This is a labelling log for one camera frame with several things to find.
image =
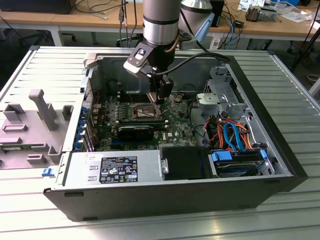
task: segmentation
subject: motherboard chip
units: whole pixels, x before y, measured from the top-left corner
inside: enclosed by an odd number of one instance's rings
[[[154,118],[155,108],[153,105],[138,105],[137,106],[138,118]]]

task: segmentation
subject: warning label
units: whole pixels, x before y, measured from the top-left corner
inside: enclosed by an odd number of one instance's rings
[[[138,181],[137,156],[103,157],[99,181],[102,184]]]

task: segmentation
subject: aluminum extrusion table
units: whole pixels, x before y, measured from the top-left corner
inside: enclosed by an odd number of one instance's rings
[[[95,47],[30,50],[0,92],[0,111],[8,103],[36,110],[28,98],[32,88],[42,88],[44,99],[56,110],[72,104],[86,74],[86,54],[113,51],[115,48]],[[54,178],[41,177],[42,168],[0,170],[0,238],[319,239],[320,106],[275,55],[264,51],[217,52],[238,61],[307,172],[307,181],[256,209],[72,222],[43,196],[44,187]],[[4,119],[0,112],[0,121]]]

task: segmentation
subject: metal bracket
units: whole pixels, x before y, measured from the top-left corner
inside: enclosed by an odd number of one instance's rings
[[[96,53],[87,53],[84,60],[83,60],[83,64],[84,64],[84,68],[85,69],[90,69],[94,66],[97,66],[97,54]]]

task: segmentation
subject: connector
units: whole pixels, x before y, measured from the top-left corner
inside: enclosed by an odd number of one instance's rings
[[[119,22],[123,23],[124,20],[125,20],[125,12],[124,12],[123,7],[121,7],[119,10]]]

